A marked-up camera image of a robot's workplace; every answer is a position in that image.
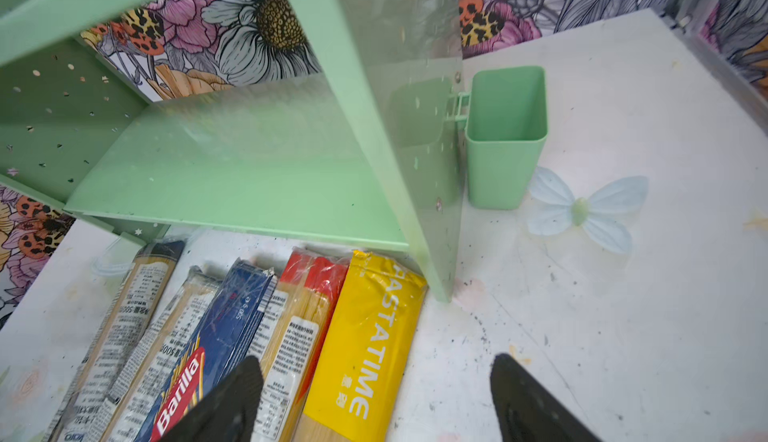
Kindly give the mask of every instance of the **barilla spaghetti box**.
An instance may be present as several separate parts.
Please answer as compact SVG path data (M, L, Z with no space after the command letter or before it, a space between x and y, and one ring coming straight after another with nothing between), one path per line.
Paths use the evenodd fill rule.
M163 437L245 358L276 283L272 269L237 259L134 442Z

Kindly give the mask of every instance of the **barilla logo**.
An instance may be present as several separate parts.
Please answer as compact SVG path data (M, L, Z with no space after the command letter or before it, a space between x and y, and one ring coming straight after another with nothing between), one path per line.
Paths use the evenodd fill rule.
M160 415L154 423L154 428L152 428L150 442L156 442L163 437L184 416L184 412L189 407L197 386L200 385L200 375L202 374L204 361L205 349L200 347L192 353L186 367L181 371L181 376L170 389L168 399L160 408Z

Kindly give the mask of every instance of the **pasta package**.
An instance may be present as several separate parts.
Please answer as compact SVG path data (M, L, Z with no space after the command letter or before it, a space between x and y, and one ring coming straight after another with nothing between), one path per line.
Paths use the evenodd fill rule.
M150 243L136 254L64 396L62 409L48 428L49 437L43 440L80 442L85 438L107 391L147 328L183 249L184 241L178 240Z
M294 440L384 441L426 290L393 259L355 251Z
M193 266L187 280L144 332L101 405L86 442L133 442L181 351L221 286Z
M236 260L163 384L135 442L163 437L245 358L276 283L274 270Z
M249 350L264 373L251 442L291 440L347 267L293 250Z

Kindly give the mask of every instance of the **butterfly decoration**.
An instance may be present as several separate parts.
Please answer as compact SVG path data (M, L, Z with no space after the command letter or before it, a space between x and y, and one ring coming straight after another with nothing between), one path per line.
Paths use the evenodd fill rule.
M89 29L90 32L104 36L112 33L120 44L133 44L137 50L150 56L165 52L163 19L157 11L147 8L134 8L124 12L120 18L109 23L101 23Z
M571 189L550 169L537 167L528 186L531 196L544 203L528 220L536 236L554 236L571 226L581 227L590 239L614 254L629 254L632 236L615 216L638 211L648 196L648 178L625 177L576 199Z

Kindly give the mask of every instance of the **white table surface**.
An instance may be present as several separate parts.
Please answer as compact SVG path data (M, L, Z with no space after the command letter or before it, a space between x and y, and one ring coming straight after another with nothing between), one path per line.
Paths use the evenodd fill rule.
M755 209L768 213L765 135L650 12L467 60L465 78L524 64L547 71L550 130L540 165L576 197L620 177L650 179L629 226L634 252L605 253L580 229L530 236L529 201L509 212L465 201L454 300L427 297L388 440L500 440L488 376L505 351L606 442L768 432L768 237L743 227ZM90 260L108 242L60 248L43 275L66 259L66 270L88 280ZM283 267L294 245L307 244L206 231L185 249L164 297L191 265L223 273L243 257ZM49 372L64 367L15 334L40 318L32 295L42 287L50 283L35 283L0 333L0 342L10 338L0 344L0 370L7 347L15 364L48 354ZM66 368L87 345L64 354ZM40 404L62 398L64 372L41 389ZM49 406L58 402L28 418L24 434L47 427ZM3 427L0 440L9 437ZM29 440L20 433L12 439Z
M38 442L48 428L122 281L91 272L118 239L75 221L0 331L0 441ZM120 239L105 260L129 263L139 248Z

